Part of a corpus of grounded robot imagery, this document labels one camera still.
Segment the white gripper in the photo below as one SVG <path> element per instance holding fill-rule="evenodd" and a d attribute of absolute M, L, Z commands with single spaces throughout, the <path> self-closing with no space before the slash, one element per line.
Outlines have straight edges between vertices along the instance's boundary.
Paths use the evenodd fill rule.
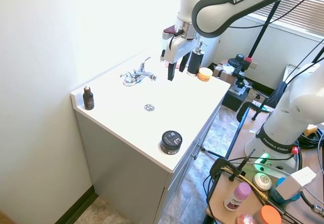
<path fill-rule="evenodd" d="M 166 42 L 161 54 L 161 60 L 168 62 L 168 80 L 172 81 L 175 75 L 176 62 L 182 58 L 179 71 L 183 72 L 188 61 L 188 53 L 198 44 L 198 36 L 196 35 L 195 38 L 187 40 L 181 35 L 173 38 L 171 34 L 163 34 L 162 38 Z"/>

